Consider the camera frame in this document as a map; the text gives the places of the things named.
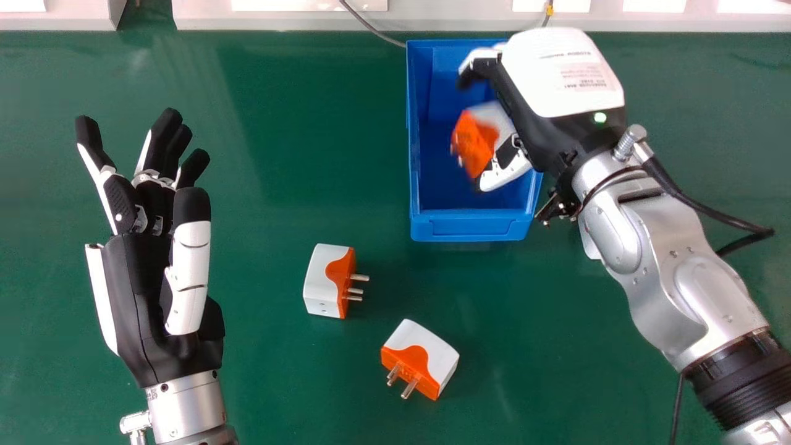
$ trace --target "blue bin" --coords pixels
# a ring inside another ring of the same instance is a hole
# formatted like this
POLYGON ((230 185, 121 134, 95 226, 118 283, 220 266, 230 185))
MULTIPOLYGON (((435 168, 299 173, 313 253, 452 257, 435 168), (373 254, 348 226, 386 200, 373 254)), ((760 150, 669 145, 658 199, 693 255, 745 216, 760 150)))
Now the blue bin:
POLYGON ((530 170, 505 187, 480 193, 450 154, 450 135, 462 110, 496 98, 485 82, 457 90, 459 65, 473 49, 499 41, 407 42, 409 210, 415 241, 519 241, 528 234, 542 174, 530 170))

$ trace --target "silver bolt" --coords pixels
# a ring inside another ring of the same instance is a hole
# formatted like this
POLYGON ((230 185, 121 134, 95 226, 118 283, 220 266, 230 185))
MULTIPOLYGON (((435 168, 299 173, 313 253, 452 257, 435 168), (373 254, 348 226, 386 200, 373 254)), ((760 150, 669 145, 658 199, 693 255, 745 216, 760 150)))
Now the silver bolt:
POLYGON ((648 137, 648 132, 640 124, 630 125, 626 132, 621 136, 618 145, 612 151, 612 157, 618 162, 626 162, 631 158, 634 151, 634 144, 645 140, 648 137))

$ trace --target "green table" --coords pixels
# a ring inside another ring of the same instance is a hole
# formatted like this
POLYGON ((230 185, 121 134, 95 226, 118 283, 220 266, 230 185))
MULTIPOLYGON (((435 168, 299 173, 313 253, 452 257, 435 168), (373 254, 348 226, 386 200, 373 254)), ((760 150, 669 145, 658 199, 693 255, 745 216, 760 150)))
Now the green table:
MULTIPOLYGON (((778 229, 730 262, 791 343, 791 35, 593 37, 676 180, 778 229)), ((128 175, 167 106, 213 156, 210 293, 243 444, 666 443, 676 374, 576 227, 410 240, 404 92, 403 50, 364 33, 177 32, 146 10, 117 33, 0 33, 0 443, 121 444, 145 407, 101 339, 82 245, 108 228, 73 121, 97 119, 128 175), (345 321, 305 313, 317 242, 372 277, 345 321), (438 402, 384 384, 402 318, 461 354, 438 402)), ((715 246, 738 235, 704 225, 715 246)), ((679 443, 718 437, 687 391, 679 443)))

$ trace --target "robotic arm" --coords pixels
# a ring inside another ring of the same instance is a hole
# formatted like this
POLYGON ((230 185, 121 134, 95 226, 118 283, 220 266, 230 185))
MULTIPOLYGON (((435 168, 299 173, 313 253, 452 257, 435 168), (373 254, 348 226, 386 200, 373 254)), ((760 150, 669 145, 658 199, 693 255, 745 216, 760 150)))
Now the robotic arm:
POLYGON ((178 162, 192 138, 166 109, 151 127, 129 182, 104 152, 99 126, 75 123, 77 149, 96 184, 113 236, 85 255, 104 342, 146 392, 148 409, 125 416, 133 445, 237 444, 218 380, 225 325, 206 294, 209 196, 193 187, 209 163, 203 150, 178 162))
POLYGON ((680 191, 645 129, 626 128, 620 82, 582 31, 533 29, 476 49, 458 84, 478 80, 498 92, 533 168, 556 180, 536 218, 578 223, 585 253, 621 284, 638 331, 692 383, 727 431, 723 442, 791 443, 791 354, 711 249, 695 210, 753 240, 773 231, 680 191))

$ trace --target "power plug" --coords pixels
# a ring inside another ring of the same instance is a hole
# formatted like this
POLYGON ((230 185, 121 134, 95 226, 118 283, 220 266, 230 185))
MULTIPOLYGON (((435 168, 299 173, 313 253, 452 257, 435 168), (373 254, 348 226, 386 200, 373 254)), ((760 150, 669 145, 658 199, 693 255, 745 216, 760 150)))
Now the power plug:
POLYGON ((437 400, 448 384, 459 353, 440 337, 412 320, 404 319, 381 349, 382 364, 390 373, 388 386, 398 379, 409 382, 401 393, 407 400, 415 388, 437 400))
POLYGON ((349 301, 362 301, 362 290, 353 281, 369 277, 355 273, 354 249, 344 245, 317 244, 308 264, 302 298, 308 314, 346 318, 349 301))

